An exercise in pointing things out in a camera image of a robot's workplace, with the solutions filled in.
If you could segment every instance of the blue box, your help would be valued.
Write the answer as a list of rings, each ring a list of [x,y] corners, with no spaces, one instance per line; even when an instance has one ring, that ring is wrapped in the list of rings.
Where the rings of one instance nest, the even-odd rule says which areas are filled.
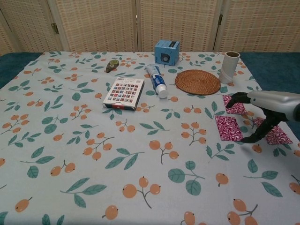
[[[179,41],[160,40],[154,47],[155,63],[175,66],[179,58]]]

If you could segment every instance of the table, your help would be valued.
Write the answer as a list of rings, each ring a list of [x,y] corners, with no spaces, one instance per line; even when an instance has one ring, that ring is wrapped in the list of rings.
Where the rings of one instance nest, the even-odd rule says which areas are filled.
[[[214,95],[174,84],[187,69],[218,76],[223,57],[181,52],[176,66],[161,65],[167,99],[144,70],[151,52],[45,52],[30,62],[0,91],[0,224],[299,223],[300,144],[288,126],[279,124],[293,144],[220,140],[216,115],[235,117],[244,136],[264,117],[250,104],[248,120],[225,112],[222,95],[260,90],[243,62]],[[111,59],[120,66],[107,74]],[[102,106],[120,76],[145,79],[135,112]]]

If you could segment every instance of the rattan placemat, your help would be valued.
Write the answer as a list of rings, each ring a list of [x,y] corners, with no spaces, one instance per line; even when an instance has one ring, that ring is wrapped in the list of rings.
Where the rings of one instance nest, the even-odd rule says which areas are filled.
[[[175,84],[180,90],[194,95],[211,95],[221,87],[219,79],[213,74],[199,69],[178,74]]]

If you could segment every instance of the paper towel roll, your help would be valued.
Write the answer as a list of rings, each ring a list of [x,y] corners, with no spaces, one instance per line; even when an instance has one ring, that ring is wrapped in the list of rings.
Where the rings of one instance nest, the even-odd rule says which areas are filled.
[[[219,80],[221,83],[231,83],[233,81],[233,75],[238,65],[240,54],[237,52],[226,52],[221,68]]]

